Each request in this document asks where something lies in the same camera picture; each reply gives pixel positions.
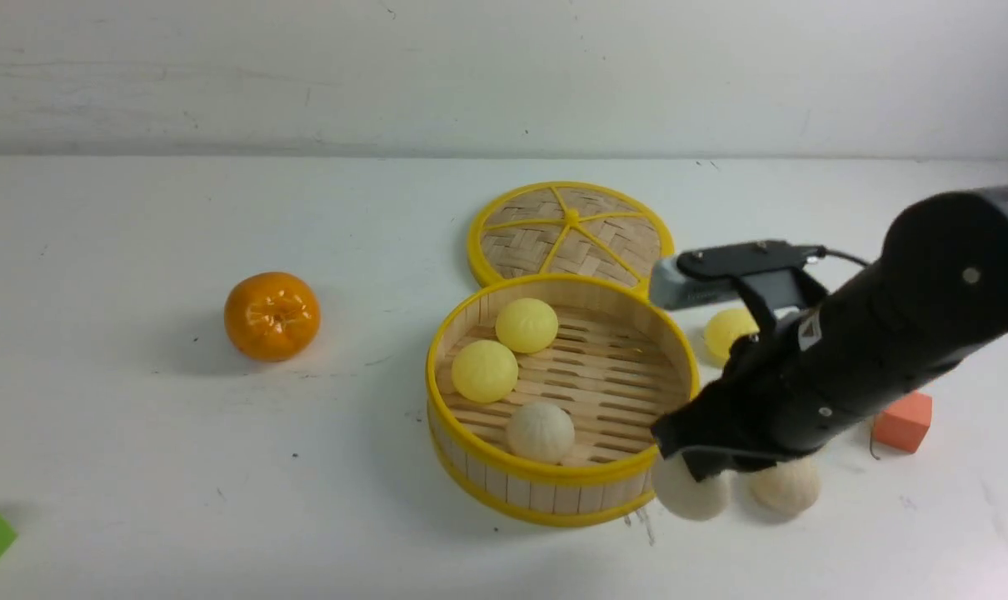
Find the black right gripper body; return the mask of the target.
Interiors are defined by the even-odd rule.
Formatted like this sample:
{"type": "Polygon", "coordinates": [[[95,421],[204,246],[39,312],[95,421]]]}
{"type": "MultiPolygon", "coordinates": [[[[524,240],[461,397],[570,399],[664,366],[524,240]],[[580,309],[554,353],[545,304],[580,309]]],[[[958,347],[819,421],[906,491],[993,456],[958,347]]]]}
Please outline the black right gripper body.
{"type": "Polygon", "coordinates": [[[980,349],[984,320],[962,307],[854,278],[741,345],[720,379],[654,422],[653,439],[664,458],[689,447],[810,455],[980,349]]]}

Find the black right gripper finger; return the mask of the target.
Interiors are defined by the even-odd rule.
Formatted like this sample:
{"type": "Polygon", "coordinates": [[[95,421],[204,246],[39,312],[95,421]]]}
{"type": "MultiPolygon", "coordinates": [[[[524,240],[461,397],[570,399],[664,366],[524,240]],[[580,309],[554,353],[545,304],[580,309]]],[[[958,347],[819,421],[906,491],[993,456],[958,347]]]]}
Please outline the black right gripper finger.
{"type": "Polygon", "coordinates": [[[686,447],[679,453],[694,481],[699,483],[726,472],[752,474],[792,461],[792,456],[786,453],[727,447],[686,447]]]}

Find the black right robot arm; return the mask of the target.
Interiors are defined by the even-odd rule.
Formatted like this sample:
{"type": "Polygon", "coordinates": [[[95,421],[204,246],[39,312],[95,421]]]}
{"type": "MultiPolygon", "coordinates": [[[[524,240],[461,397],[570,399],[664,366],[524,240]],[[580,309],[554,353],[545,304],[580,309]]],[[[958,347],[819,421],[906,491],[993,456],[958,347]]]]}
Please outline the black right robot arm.
{"type": "Polygon", "coordinates": [[[904,210],[881,255],[834,292],[807,272],[827,247],[706,247],[656,263],[667,311],[741,299],[758,332],[720,378],[650,433],[696,481],[809,456],[1008,333],[1008,186],[944,192],[904,210]]]}

